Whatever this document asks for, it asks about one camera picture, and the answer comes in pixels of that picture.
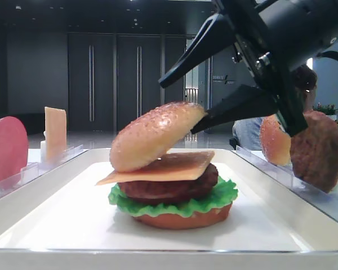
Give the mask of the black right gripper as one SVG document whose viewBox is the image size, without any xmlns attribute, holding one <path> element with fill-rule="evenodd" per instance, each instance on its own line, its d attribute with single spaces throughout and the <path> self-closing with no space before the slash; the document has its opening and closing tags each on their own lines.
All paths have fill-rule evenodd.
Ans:
<svg viewBox="0 0 338 270">
<path fill-rule="evenodd" d="M 241 84 L 207 110 L 191 133 L 276 112 L 290 136 L 306 129 L 290 73 L 309 58 L 338 62 L 338 52 L 329 49 L 338 43 L 338 1 L 264 1 L 257 5 L 214 1 L 214 5 L 218 13 L 203 23 L 177 63 L 160 78 L 160 86 L 169 87 L 235 43 L 260 88 Z"/>
</svg>

